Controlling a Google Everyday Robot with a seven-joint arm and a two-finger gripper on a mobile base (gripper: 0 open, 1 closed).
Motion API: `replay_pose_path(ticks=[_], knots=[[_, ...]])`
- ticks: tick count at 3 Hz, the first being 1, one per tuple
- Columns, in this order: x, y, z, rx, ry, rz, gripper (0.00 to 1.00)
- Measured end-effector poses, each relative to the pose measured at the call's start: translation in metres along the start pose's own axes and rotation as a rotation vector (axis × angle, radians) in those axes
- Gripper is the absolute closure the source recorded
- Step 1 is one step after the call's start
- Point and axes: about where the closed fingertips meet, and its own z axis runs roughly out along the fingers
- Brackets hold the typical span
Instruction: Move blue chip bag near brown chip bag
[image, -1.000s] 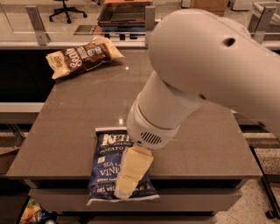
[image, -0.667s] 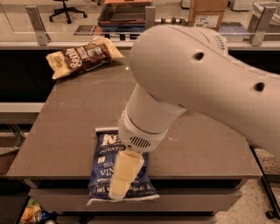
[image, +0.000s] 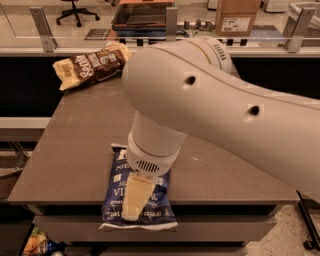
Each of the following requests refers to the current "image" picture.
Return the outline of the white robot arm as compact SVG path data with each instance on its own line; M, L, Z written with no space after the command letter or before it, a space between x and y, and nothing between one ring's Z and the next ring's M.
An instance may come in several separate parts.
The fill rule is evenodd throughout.
M320 105L231 73L224 45L195 37L144 47L122 71L136 114L127 162L141 176L166 174L187 136L238 155L320 200Z

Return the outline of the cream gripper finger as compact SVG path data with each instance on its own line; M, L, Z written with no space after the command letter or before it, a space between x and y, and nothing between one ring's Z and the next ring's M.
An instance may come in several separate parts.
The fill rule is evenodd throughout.
M121 216L127 221L137 221L149 201L155 184L148 177L130 174L125 188Z

